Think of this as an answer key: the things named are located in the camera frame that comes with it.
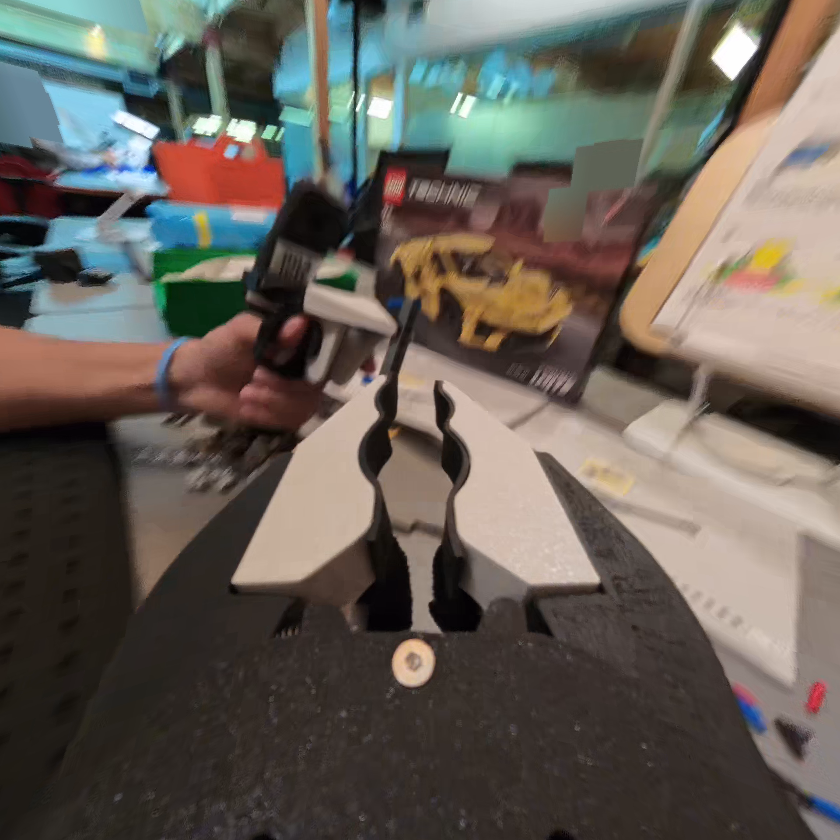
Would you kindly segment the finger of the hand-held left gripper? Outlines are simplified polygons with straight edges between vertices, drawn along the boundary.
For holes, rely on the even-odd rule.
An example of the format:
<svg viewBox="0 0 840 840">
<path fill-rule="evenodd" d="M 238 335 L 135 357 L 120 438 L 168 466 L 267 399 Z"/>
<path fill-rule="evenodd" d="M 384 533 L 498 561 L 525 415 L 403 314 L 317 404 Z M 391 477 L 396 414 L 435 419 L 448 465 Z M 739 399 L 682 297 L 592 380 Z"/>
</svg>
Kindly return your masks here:
<svg viewBox="0 0 840 840">
<path fill-rule="evenodd" d="M 311 283 L 304 293 L 303 311 L 311 320 L 391 337 L 396 320 L 374 297 Z"/>
</svg>

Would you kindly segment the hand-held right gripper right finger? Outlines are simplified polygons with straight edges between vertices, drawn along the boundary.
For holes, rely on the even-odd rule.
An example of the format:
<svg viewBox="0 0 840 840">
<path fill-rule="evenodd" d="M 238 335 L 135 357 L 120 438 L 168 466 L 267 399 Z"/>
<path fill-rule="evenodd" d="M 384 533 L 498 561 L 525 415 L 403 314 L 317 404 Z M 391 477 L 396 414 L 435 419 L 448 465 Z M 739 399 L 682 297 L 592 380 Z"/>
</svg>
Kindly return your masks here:
<svg viewBox="0 0 840 840">
<path fill-rule="evenodd" d="M 446 595 L 577 595 L 601 577 L 537 454 L 447 381 L 436 381 L 451 487 L 438 568 Z"/>
</svg>

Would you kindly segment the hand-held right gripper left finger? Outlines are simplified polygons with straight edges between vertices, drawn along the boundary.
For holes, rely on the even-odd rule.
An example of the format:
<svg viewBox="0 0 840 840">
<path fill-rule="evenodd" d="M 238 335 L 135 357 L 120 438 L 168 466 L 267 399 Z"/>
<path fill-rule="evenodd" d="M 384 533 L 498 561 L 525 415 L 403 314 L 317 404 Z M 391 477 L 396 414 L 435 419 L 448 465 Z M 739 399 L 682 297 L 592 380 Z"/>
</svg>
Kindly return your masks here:
<svg viewBox="0 0 840 840">
<path fill-rule="evenodd" d="M 379 483 L 397 397 L 396 378 L 377 377 L 294 449 L 234 591 L 359 603 L 368 625 L 398 624 L 398 542 Z"/>
</svg>

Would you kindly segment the long black toy beam assembly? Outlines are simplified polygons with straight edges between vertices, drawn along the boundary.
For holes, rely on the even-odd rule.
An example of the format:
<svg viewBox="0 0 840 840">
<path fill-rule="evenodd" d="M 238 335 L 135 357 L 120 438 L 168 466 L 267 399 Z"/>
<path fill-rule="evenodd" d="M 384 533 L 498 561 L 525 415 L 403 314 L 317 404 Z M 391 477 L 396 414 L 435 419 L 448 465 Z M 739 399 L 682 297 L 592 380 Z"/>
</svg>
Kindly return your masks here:
<svg viewBox="0 0 840 840">
<path fill-rule="evenodd" d="M 380 374 L 386 377 L 398 376 L 406 357 L 407 349 L 413 340 L 417 316 L 421 311 L 421 301 L 406 297 L 396 320 L 396 332 L 385 352 L 380 367 Z"/>
</svg>

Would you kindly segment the pile of colourful connector pins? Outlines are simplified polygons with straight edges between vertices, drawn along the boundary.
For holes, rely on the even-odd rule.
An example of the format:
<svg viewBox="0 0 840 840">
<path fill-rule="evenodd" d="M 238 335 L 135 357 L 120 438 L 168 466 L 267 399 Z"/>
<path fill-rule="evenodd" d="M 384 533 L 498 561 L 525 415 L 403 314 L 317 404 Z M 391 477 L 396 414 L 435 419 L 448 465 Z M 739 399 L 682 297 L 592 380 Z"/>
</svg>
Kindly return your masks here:
<svg viewBox="0 0 840 840">
<path fill-rule="evenodd" d="M 766 735 L 770 725 L 754 694 L 739 683 L 731 683 L 731 692 L 740 708 L 742 718 L 753 734 Z M 814 731 L 788 717 L 773 719 L 773 728 L 794 759 L 803 761 L 814 739 Z M 785 778 L 779 771 L 771 770 L 774 782 L 788 795 L 803 813 L 816 815 L 834 825 L 839 825 L 839 804 L 824 796 L 814 794 Z"/>
</svg>

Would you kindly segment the toy car set box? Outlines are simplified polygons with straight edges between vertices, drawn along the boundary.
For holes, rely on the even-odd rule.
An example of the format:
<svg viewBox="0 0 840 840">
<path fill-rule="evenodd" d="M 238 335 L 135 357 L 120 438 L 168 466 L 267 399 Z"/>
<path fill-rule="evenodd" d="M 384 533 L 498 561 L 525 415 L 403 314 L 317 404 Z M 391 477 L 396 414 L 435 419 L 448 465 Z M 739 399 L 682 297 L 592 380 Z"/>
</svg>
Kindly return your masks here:
<svg viewBox="0 0 840 840">
<path fill-rule="evenodd" d="M 446 171 L 448 152 L 379 153 L 352 247 L 397 314 L 419 302 L 413 341 L 556 403 L 580 400 L 631 268 L 657 186 L 589 190 L 581 231 L 555 171 L 484 178 Z"/>
</svg>

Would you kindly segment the person's left hand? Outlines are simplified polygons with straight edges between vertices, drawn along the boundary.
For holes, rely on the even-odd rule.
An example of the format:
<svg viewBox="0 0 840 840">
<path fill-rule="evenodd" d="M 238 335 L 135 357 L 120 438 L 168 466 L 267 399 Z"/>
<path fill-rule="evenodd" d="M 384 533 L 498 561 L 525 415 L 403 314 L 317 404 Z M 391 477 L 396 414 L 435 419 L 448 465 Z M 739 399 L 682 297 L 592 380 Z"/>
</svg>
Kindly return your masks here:
<svg viewBox="0 0 840 840">
<path fill-rule="evenodd" d="M 166 369 L 166 405 L 239 426 L 296 432 L 321 400 L 318 387 L 292 380 L 257 362 L 256 315 L 242 313 L 172 354 Z"/>
</svg>

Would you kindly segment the white paper liner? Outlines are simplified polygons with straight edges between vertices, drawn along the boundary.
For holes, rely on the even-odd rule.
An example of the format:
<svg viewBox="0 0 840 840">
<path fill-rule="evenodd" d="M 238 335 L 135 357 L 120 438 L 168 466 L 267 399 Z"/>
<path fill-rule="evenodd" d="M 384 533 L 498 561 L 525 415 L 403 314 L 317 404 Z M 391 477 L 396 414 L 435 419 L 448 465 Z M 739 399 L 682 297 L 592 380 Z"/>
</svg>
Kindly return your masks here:
<svg viewBox="0 0 840 840">
<path fill-rule="evenodd" d="M 163 274 L 160 281 L 173 282 L 184 280 L 205 280 L 211 282 L 239 281 L 247 271 L 253 269 L 255 255 L 225 255 L 203 259 L 190 268 L 171 270 Z M 359 272 L 351 262 L 328 258 L 321 264 L 315 275 L 316 280 L 325 281 L 342 277 L 358 278 Z"/>
</svg>

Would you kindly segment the blue plastic roll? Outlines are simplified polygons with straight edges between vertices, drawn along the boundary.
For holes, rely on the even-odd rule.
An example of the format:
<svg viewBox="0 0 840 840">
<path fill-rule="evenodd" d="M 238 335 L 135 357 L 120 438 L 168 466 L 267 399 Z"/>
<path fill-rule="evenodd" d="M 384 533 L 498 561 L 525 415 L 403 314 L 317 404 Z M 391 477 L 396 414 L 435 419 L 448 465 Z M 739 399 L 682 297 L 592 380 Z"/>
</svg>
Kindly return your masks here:
<svg viewBox="0 0 840 840">
<path fill-rule="evenodd" d="M 161 249 L 219 249 L 252 253 L 268 235 L 277 210 L 261 206 L 156 201 L 145 208 Z"/>
</svg>

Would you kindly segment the green plastic bin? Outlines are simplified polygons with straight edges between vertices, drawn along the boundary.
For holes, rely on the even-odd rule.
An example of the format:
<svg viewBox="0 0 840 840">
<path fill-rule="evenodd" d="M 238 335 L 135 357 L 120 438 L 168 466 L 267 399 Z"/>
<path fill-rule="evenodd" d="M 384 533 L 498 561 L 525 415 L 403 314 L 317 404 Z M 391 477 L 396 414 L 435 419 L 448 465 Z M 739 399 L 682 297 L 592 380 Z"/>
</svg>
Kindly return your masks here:
<svg viewBox="0 0 840 840">
<path fill-rule="evenodd" d="M 245 310 L 243 280 L 211 282 L 205 280 L 160 281 L 164 273 L 183 270 L 203 259 L 251 253 L 218 249 L 163 249 L 152 259 L 154 304 L 167 332 L 173 338 L 201 338 Z"/>
</svg>

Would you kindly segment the white instruction booklet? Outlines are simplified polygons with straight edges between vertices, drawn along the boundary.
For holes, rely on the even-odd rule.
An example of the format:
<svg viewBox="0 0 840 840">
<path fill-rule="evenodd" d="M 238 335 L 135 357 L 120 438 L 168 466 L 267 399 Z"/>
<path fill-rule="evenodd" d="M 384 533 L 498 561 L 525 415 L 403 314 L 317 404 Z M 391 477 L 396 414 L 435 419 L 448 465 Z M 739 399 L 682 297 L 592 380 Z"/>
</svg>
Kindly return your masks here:
<svg viewBox="0 0 840 840">
<path fill-rule="evenodd" d="M 701 625 L 784 686 L 838 669 L 838 468 L 718 414 L 596 368 L 575 406 L 412 346 L 397 422 L 439 438 L 452 382 L 551 455 L 654 555 Z"/>
</svg>

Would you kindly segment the blue wristband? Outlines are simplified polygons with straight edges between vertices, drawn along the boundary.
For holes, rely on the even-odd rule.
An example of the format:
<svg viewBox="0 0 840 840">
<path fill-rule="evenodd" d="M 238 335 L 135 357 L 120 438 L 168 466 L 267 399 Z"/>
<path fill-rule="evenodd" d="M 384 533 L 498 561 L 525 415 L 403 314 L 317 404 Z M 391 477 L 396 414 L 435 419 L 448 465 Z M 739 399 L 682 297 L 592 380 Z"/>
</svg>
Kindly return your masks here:
<svg viewBox="0 0 840 840">
<path fill-rule="evenodd" d="M 164 345 L 154 369 L 154 394 L 161 410 L 176 413 L 193 384 L 192 351 L 195 340 L 189 337 L 173 339 Z"/>
</svg>

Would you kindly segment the black perforated panel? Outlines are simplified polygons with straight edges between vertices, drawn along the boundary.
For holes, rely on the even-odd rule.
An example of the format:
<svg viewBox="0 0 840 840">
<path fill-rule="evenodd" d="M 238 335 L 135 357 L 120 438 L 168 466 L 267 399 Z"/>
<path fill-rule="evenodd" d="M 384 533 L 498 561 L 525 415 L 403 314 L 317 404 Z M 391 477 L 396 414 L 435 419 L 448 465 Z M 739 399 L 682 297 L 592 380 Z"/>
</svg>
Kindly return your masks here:
<svg viewBox="0 0 840 840">
<path fill-rule="evenodd" d="M 132 614 L 125 497 L 107 425 L 2 435 L 2 838 L 57 773 Z"/>
</svg>

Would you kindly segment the white wooden document stand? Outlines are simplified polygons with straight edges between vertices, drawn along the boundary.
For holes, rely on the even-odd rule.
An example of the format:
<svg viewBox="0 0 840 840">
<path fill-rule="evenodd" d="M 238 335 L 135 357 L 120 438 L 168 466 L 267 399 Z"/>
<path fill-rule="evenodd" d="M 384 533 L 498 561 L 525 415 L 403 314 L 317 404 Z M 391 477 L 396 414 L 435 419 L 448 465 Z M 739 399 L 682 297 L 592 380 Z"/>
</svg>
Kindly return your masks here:
<svg viewBox="0 0 840 840">
<path fill-rule="evenodd" d="M 624 337 L 695 368 L 624 432 L 650 457 L 838 492 L 838 465 L 707 414 L 717 376 L 838 417 L 838 50 L 836 28 L 784 108 L 711 156 L 626 297 Z"/>
</svg>

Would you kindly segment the printed paper sheet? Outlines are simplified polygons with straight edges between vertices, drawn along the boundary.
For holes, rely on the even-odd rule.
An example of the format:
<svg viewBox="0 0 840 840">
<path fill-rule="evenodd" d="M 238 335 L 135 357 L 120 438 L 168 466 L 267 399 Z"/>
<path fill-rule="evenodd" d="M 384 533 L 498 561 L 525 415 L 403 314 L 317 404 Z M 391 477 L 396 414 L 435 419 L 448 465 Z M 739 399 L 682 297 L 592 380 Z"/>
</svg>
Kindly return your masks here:
<svg viewBox="0 0 840 840">
<path fill-rule="evenodd" d="M 678 355 L 838 414 L 839 33 L 651 323 Z"/>
</svg>

